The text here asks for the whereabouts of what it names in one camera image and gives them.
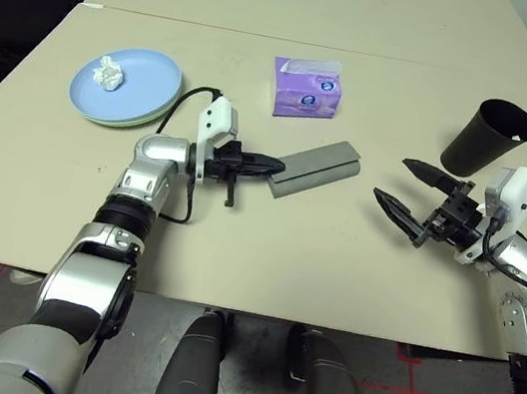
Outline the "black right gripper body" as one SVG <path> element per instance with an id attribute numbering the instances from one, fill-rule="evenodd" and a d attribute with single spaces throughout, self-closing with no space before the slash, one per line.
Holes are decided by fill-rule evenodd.
<path id="1" fill-rule="evenodd" d="M 469 197 L 475 183 L 460 182 L 428 218 L 429 236 L 435 241 L 470 247 L 482 234 L 477 230 L 483 214 L 479 203 Z"/>

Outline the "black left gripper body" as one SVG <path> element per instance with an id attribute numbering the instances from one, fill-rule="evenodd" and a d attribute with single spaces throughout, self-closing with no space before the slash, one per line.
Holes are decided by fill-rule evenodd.
<path id="1" fill-rule="evenodd" d="M 224 202 L 226 207 L 234 207 L 235 185 L 243 165 L 242 143 L 228 141 L 219 148 L 215 148 L 213 157 L 205 161 L 205 177 L 226 184 L 227 196 Z"/>

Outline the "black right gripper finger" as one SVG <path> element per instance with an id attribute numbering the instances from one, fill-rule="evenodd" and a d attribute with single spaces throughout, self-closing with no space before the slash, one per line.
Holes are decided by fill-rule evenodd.
<path id="1" fill-rule="evenodd" d="M 458 180 L 454 179 L 448 173 L 436 168 L 424 161 L 403 159 L 402 163 L 411 171 L 411 173 L 427 184 L 429 187 L 455 191 L 458 186 Z"/>
<path id="2" fill-rule="evenodd" d="M 407 235 L 412 245 L 421 246 L 425 243 L 426 229 L 422 223 L 413 217 L 408 207 L 396 197 L 379 188 L 375 188 L 372 192 L 389 220 Z"/>

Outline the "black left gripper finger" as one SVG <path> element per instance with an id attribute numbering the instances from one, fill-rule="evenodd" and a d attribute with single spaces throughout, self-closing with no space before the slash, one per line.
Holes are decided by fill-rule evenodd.
<path id="1" fill-rule="evenodd" d="M 279 170 L 273 167 L 267 167 L 267 166 L 255 166 L 255 165 L 249 165 L 244 164 L 241 167 L 241 174 L 242 175 L 248 175 L 248 176 L 254 176 L 254 177 L 269 177 L 273 176 L 274 174 L 278 173 Z"/>
<path id="2" fill-rule="evenodd" d="M 243 155 L 243 160 L 245 164 L 248 165 L 254 165 L 254 166 L 260 166 L 260 167 L 266 167 L 266 168 L 272 168 L 272 169 L 278 169 L 283 170 L 284 169 L 284 162 L 277 158 L 268 157 L 267 155 L 262 154 L 256 154 L 256 153 L 250 153 L 246 152 Z"/>

